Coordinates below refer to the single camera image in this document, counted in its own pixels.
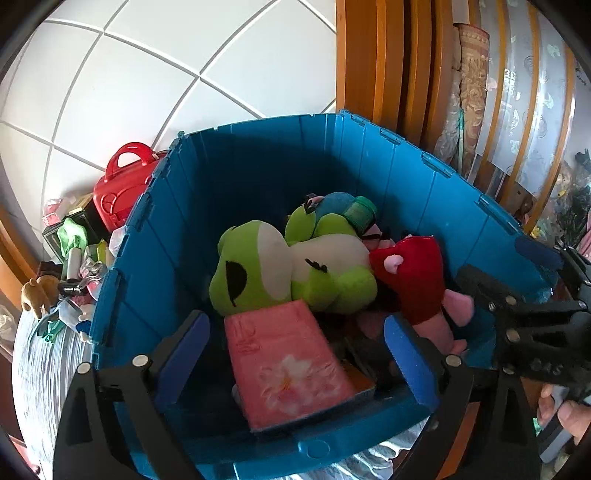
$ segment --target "pink plush toy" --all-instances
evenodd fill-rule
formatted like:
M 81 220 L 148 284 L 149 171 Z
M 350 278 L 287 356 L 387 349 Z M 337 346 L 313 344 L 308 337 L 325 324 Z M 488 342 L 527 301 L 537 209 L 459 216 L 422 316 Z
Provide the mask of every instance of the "pink plush toy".
M 384 234 L 376 224 L 369 227 L 368 231 L 365 232 L 363 237 L 361 237 L 361 240 L 365 245 L 365 248 L 370 252 L 378 248 L 388 248 L 394 245 L 394 240 L 391 238 L 384 238 Z
M 465 326 L 474 314 L 474 301 L 445 288 L 443 260 L 435 238 L 408 235 L 397 244 L 384 239 L 369 242 L 373 242 L 366 247 L 371 250 L 369 261 L 376 278 L 398 294 L 401 313 L 415 331 L 431 340 L 444 355 L 462 353 L 466 341 L 454 339 L 441 307 L 455 324 Z M 388 315 L 362 312 L 358 325 L 365 335 L 376 338 Z

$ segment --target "finger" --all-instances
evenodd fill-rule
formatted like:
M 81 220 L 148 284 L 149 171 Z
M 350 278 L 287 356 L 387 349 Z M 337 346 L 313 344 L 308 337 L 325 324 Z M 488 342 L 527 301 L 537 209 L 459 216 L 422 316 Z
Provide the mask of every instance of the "finger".
M 538 421 L 540 424 L 545 424 L 554 414 L 554 398 L 546 397 L 538 400 Z
M 572 400 L 564 402 L 558 409 L 560 424 L 574 437 L 578 444 L 591 423 L 591 408 Z
M 554 389 L 554 385 L 546 383 L 542 387 L 542 391 L 540 392 L 540 397 L 546 398 L 552 395 L 552 390 Z

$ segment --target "red plastic suitcase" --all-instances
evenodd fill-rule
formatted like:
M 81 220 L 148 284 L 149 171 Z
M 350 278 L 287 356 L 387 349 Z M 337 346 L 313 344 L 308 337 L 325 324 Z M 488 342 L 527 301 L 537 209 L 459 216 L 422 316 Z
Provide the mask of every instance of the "red plastic suitcase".
M 119 157 L 134 153 L 138 161 L 119 166 Z M 123 145 L 109 160 L 105 176 L 95 185 L 93 199 L 107 230 L 112 232 L 123 226 L 135 201 L 145 191 L 152 172 L 166 151 L 154 152 L 148 145 L 131 142 Z

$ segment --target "pink box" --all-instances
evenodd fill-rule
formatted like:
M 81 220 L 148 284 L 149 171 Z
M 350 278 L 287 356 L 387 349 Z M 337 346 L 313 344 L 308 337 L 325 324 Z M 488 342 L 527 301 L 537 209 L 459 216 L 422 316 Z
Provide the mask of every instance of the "pink box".
M 60 223 L 66 214 L 68 208 L 72 205 L 68 199 L 50 200 L 49 205 L 45 205 L 41 220 L 46 227 Z
M 355 396 L 303 301 L 232 315 L 225 328 L 251 431 L 303 419 Z

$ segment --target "green plush toy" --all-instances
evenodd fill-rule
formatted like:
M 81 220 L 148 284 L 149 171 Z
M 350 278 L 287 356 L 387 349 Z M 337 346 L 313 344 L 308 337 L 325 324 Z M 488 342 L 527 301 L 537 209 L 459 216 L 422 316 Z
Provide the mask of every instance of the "green plush toy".
M 275 227 L 259 220 L 228 229 L 217 245 L 220 260 L 209 285 L 213 307 L 222 316 L 298 299 L 313 312 L 365 308 L 377 294 L 369 252 L 347 221 L 335 217 L 325 235 L 290 247 Z
M 285 227 L 285 241 L 292 246 L 327 233 L 362 236 L 375 223 L 377 213 L 373 202 L 365 197 L 353 197 L 345 192 L 326 196 L 311 193 L 290 215 Z

